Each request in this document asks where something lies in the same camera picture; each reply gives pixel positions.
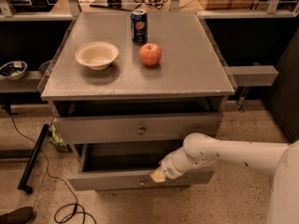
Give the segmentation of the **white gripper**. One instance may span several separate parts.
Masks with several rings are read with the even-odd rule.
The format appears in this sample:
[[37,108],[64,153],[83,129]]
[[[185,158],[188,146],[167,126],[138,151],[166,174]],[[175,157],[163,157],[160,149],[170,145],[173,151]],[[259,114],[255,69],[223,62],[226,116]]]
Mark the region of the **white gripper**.
[[174,151],[166,155],[160,165],[149,176],[156,183],[163,183],[167,178],[177,179],[187,172],[187,161],[184,154]]

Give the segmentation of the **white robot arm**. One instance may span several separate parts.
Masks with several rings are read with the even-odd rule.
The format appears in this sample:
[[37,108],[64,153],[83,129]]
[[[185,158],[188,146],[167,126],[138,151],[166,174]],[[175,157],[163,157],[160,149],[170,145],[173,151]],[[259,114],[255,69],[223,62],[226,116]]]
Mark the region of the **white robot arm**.
[[299,224],[299,141],[265,143],[218,140],[191,133],[150,174],[156,183],[176,179],[216,161],[245,166],[273,177],[266,224]]

